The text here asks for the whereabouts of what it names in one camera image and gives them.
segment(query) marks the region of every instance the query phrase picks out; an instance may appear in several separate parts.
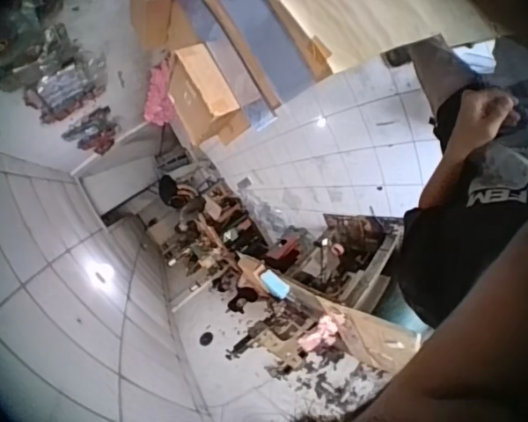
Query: black t-shirt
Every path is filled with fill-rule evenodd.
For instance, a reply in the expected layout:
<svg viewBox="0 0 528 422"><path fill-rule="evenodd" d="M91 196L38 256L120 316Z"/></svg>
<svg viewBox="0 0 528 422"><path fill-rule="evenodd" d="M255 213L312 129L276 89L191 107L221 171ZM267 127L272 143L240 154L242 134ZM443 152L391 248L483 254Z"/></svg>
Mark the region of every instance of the black t-shirt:
<svg viewBox="0 0 528 422"><path fill-rule="evenodd" d="M407 303L432 327L528 221L528 150L494 142L478 152L449 204L405 214L396 276Z"/></svg>

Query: debris on floor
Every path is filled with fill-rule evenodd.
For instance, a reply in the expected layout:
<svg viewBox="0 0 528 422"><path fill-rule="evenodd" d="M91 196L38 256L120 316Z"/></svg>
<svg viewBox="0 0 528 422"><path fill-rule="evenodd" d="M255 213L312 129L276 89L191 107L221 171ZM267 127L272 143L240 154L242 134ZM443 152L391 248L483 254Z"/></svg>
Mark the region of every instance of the debris on floor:
<svg viewBox="0 0 528 422"><path fill-rule="evenodd" d="M114 137L117 123L110 119L109 107L100 107L84 116L76 125L62 134L67 142L78 141L78 148L93 149L95 153L104 155L115 143Z"/></svg>

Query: cardboard box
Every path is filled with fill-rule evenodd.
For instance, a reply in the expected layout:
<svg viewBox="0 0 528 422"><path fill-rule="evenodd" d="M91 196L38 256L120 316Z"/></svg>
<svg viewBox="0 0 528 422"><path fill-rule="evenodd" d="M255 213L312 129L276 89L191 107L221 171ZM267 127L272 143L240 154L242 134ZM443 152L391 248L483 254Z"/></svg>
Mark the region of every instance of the cardboard box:
<svg viewBox="0 0 528 422"><path fill-rule="evenodd" d="M242 113L203 44L174 52L168 95L193 145L217 135Z"/></svg>
<svg viewBox="0 0 528 422"><path fill-rule="evenodd" d="M223 145L229 145L250 127L245 114L235 113L231 120L219 131L219 140Z"/></svg>
<svg viewBox="0 0 528 422"><path fill-rule="evenodd" d="M168 41L166 47L169 52L191 47L195 44L202 44L197 32L187 18L184 8L178 0L172 2L170 14L170 26L168 27Z"/></svg>
<svg viewBox="0 0 528 422"><path fill-rule="evenodd" d="M165 45L171 8L172 0L131 0L131 25L145 50Z"/></svg>

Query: wooden plank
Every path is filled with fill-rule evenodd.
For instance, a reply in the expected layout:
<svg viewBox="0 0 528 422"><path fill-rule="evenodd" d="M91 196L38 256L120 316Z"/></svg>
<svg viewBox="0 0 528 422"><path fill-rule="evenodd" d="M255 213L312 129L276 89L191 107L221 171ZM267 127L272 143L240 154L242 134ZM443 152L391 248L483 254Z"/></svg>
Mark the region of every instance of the wooden plank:
<svg viewBox="0 0 528 422"><path fill-rule="evenodd" d="M256 57L248 47L244 37L235 26L229 14L225 11L219 0L204 0L221 27L224 29L231 44L235 47L241 60L251 74L256 86L260 90L262 97L271 110L276 110L282 105L280 99L275 95L271 83L266 76Z"/></svg>
<svg viewBox="0 0 528 422"><path fill-rule="evenodd" d="M367 365L396 374L421 347L419 333L359 310L321 298L319 301L328 315L344 315L344 325L339 327L341 338L350 354Z"/></svg>
<svg viewBox="0 0 528 422"><path fill-rule="evenodd" d="M318 42L311 40L282 2L268 0L268 3L272 12L282 23L285 31L290 35L307 67L313 74L315 81L322 81L331 76L333 71L326 60L331 53L326 46L318 38Z"/></svg>

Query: white tiled wall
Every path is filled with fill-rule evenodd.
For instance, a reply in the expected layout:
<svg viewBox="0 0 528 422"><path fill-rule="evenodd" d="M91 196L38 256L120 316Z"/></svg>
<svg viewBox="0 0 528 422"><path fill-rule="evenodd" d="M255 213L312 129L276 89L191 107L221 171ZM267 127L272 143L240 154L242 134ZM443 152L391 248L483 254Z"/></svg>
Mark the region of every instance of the white tiled wall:
<svg viewBox="0 0 528 422"><path fill-rule="evenodd" d="M100 229L69 175L0 154L0 407L12 420L208 414L170 323L162 257L142 242L138 219ZM101 287L97 264L114 272Z"/></svg>
<svg viewBox="0 0 528 422"><path fill-rule="evenodd" d="M202 149L230 186L249 177L287 224L318 234L325 212L401 217L416 206L442 155L430 117L413 65L377 58L283 105L265 131Z"/></svg>

